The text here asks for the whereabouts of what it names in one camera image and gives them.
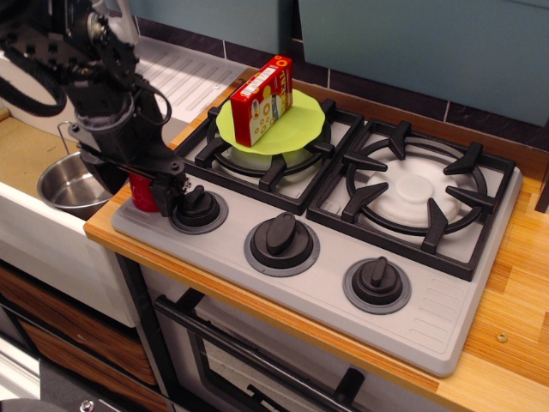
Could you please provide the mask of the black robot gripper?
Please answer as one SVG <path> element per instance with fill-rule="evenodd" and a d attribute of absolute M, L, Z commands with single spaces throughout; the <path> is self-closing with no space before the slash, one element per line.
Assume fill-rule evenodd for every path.
<path fill-rule="evenodd" d="M 156 88 L 68 88 L 75 108 L 70 134 L 80 143 L 87 170 L 110 194 L 127 183 L 129 174 L 119 167 L 152 179 L 154 203 L 170 217 L 190 187 L 184 163 L 162 139 L 171 113 L 162 114 Z"/>

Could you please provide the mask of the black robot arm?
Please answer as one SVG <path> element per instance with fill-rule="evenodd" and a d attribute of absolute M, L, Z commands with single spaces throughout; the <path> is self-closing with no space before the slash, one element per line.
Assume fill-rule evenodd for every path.
<path fill-rule="evenodd" d="M 3 1 L 1 49 L 52 98 L 46 104 L 1 80 L 1 97 L 37 117 L 75 109 L 71 135 L 89 172 L 110 193 L 130 175 L 148 180 L 155 207 L 171 217 L 184 205 L 183 160 L 162 140 L 172 110 L 136 71 L 134 47 L 90 1 Z"/>

